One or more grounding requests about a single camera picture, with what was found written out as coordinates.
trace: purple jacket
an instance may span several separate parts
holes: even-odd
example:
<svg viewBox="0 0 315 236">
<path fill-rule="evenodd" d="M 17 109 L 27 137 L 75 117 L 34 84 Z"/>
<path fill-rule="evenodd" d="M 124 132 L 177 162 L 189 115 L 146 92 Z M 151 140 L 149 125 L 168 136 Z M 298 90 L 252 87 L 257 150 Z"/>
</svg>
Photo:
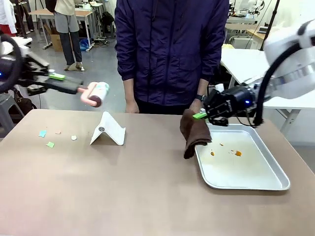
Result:
<svg viewBox="0 0 315 236">
<path fill-rule="evenodd" d="M 134 78 L 135 97 L 190 104 L 200 78 L 210 80 L 220 63 L 228 7 L 228 0 L 117 0 L 118 72 Z"/>
</svg>

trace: food stain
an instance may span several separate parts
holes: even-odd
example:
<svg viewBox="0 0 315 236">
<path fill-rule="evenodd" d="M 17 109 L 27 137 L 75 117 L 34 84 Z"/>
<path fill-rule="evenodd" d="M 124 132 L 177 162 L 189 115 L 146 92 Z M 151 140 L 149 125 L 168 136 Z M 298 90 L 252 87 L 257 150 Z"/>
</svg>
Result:
<svg viewBox="0 0 315 236">
<path fill-rule="evenodd" d="M 241 155 L 242 155 L 242 153 L 241 153 L 240 151 L 236 151 L 235 155 L 237 155 L 237 156 L 241 156 Z"/>
</svg>

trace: tray rim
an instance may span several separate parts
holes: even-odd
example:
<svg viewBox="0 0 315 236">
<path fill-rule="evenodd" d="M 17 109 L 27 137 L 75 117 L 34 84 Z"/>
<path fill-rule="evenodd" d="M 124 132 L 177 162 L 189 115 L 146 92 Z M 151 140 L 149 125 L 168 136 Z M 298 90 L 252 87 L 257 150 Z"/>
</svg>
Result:
<svg viewBox="0 0 315 236">
<path fill-rule="evenodd" d="M 212 124 L 207 124 L 209 130 L 210 130 L 210 126 L 214 126 L 214 127 L 217 127 L 215 125 L 212 125 Z M 243 126 L 242 124 L 229 124 L 229 126 Z M 268 189 L 268 188 L 246 188 L 246 187 L 221 187 L 221 186 L 216 186 L 216 185 L 213 185 L 211 184 L 204 176 L 204 172 L 203 172 L 203 169 L 202 169 L 202 165 L 201 165 L 201 161 L 200 161 L 200 157 L 198 155 L 198 152 L 197 152 L 197 146 L 195 146 L 195 154 L 196 154 L 196 157 L 197 157 L 197 160 L 198 160 L 198 164 L 199 164 L 199 168 L 200 168 L 200 172 L 201 172 L 201 176 L 203 178 L 203 180 L 206 182 L 207 185 L 209 185 L 210 187 L 214 188 L 214 189 L 231 189 L 231 190 L 261 190 L 261 191 L 286 191 L 288 190 L 290 187 L 291 187 L 291 181 L 290 179 L 288 178 L 288 176 L 286 175 L 286 173 L 284 172 L 284 170 L 282 169 L 282 167 L 279 165 L 279 163 L 277 162 L 277 160 L 275 159 L 275 157 L 273 156 L 273 154 L 271 153 L 271 151 L 268 149 L 268 147 L 265 145 L 265 143 L 263 142 L 263 140 L 261 139 L 261 137 L 259 136 L 259 134 L 256 132 L 256 130 L 252 127 L 246 127 L 247 129 L 251 129 L 255 134 L 256 136 L 259 138 L 259 140 L 261 141 L 261 143 L 263 144 L 264 148 L 269 152 L 269 154 L 271 155 L 271 157 L 273 158 L 274 162 L 276 163 L 276 165 L 278 166 L 278 168 L 281 170 L 282 174 L 284 175 L 284 177 L 287 179 L 288 181 L 288 185 L 285 187 L 285 188 L 281 188 L 281 189 Z"/>
</svg>

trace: brown cloth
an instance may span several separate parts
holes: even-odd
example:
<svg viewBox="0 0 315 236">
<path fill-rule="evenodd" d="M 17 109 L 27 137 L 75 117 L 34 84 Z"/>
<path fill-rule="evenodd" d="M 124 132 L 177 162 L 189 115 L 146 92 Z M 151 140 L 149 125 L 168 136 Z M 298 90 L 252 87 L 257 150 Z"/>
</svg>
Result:
<svg viewBox="0 0 315 236">
<path fill-rule="evenodd" d="M 180 130 L 186 139 L 184 159 L 193 157 L 196 145 L 206 146 L 211 142 L 209 128 L 204 119 L 194 119 L 195 112 L 186 109 L 181 119 Z"/>
</svg>

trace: green paper scrap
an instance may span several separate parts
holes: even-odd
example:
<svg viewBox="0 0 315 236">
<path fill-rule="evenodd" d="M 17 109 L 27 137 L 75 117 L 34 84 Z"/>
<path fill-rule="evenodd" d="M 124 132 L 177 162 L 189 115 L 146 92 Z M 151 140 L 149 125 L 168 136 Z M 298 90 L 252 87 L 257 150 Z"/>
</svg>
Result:
<svg viewBox="0 0 315 236">
<path fill-rule="evenodd" d="M 46 146 L 48 146 L 48 147 L 50 147 L 50 148 L 53 148 L 53 147 L 55 146 L 55 144 L 52 143 L 52 142 L 48 142 L 48 144 L 46 144 Z"/>
<path fill-rule="evenodd" d="M 207 116 L 207 113 L 204 112 L 204 113 L 197 113 L 197 114 L 193 115 L 192 117 L 194 119 L 202 119 L 202 118 L 204 118 L 206 116 Z"/>
<path fill-rule="evenodd" d="M 47 133 L 47 131 L 46 131 L 46 130 L 42 130 L 42 131 L 40 131 L 40 133 L 39 133 L 39 137 L 44 138 L 44 137 L 45 137 L 45 135 L 46 135 L 46 133 Z"/>
<path fill-rule="evenodd" d="M 64 80 L 65 79 L 65 75 L 52 73 L 52 74 L 49 75 L 49 78 L 55 79 L 55 80 Z"/>
</svg>

